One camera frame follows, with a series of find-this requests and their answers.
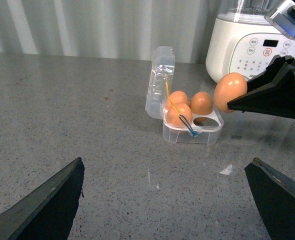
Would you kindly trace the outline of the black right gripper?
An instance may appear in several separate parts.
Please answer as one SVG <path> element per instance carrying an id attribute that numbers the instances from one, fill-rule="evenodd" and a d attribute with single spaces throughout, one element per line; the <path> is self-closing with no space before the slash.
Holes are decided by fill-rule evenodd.
<path id="1" fill-rule="evenodd" d="M 227 103 L 230 110 L 295 119 L 295 60 L 272 58 L 265 70 L 247 82 L 247 93 Z"/>

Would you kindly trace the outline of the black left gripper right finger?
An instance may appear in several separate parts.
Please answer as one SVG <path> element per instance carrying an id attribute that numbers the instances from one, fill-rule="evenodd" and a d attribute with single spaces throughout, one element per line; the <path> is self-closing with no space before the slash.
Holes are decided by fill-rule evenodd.
<path id="1" fill-rule="evenodd" d="M 270 238 L 295 240 L 295 181 L 257 157 L 244 170 Z"/>

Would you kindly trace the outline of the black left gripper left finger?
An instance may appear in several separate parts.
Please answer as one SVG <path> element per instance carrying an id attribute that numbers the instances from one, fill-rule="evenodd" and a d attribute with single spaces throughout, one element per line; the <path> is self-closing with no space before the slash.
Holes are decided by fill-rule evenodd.
<path id="1" fill-rule="evenodd" d="M 0 240 L 66 240 L 82 195 L 85 166 L 78 157 L 0 214 Z"/>

